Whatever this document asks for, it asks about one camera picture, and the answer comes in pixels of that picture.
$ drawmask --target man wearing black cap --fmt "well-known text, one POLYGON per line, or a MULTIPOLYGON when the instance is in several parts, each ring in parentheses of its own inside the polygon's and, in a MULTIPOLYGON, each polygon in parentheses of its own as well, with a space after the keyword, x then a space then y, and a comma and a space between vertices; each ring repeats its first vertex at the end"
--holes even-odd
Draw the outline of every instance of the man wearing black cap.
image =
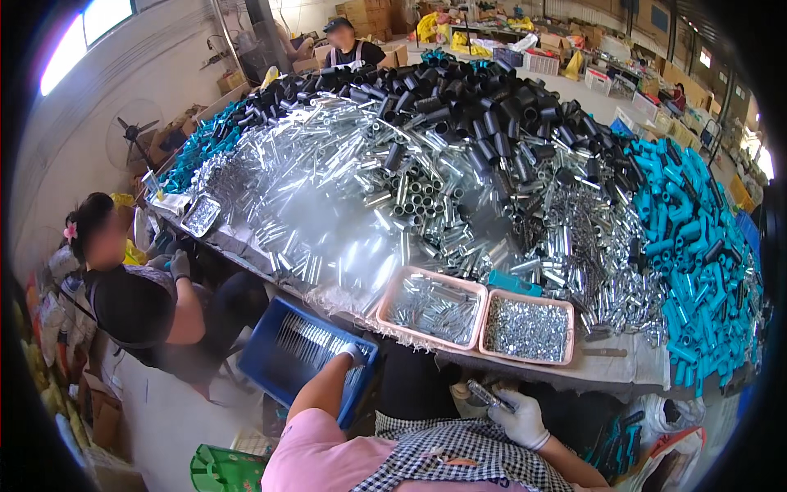
POLYGON ((323 32, 334 47, 325 57, 326 67, 346 65, 354 61, 377 65, 386 57, 386 54, 374 43, 355 39, 355 28, 344 17, 333 19, 323 28, 323 32))

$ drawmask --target black cap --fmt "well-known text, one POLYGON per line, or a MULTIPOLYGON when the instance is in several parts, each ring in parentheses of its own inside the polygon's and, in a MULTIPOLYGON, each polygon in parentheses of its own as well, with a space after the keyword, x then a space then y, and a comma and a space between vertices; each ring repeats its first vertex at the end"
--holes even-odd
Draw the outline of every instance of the black cap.
POLYGON ((331 22, 325 24, 323 32, 331 32, 339 26, 347 26, 348 28, 355 30, 349 20, 345 19, 344 17, 336 17, 331 22))

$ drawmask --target fan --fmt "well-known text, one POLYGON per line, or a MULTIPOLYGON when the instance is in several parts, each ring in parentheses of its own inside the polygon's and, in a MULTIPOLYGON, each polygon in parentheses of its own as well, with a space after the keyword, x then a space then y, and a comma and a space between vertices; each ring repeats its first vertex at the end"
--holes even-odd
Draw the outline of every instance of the fan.
POLYGON ((137 175, 155 165, 150 159, 150 143, 161 129, 161 109, 155 102, 135 99, 109 122, 106 153, 116 169, 137 175))

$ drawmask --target white glove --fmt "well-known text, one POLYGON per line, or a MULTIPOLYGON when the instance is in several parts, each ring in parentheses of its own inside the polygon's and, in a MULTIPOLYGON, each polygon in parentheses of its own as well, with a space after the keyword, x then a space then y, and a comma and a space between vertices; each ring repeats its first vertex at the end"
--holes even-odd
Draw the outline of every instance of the white glove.
POLYGON ((336 355, 339 355, 340 353, 348 353, 353 357, 353 365, 350 366, 352 368, 359 368, 366 364, 366 357, 360 351, 358 345, 353 342, 347 342, 344 344, 336 355))
POLYGON ((499 390, 497 396, 511 404, 514 413, 501 406, 491 406, 487 411, 490 419, 505 429, 513 442, 533 451, 538 451, 549 440, 549 431, 541 421, 541 407, 535 398, 517 391, 499 390))

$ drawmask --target green bag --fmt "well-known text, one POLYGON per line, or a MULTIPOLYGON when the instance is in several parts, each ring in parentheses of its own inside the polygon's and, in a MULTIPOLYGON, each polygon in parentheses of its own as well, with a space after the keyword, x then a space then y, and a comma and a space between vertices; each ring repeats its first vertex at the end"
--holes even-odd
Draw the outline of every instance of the green bag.
POLYGON ((198 492, 261 492, 268 457, 201 444, 191 458, 191 482, 198 492))

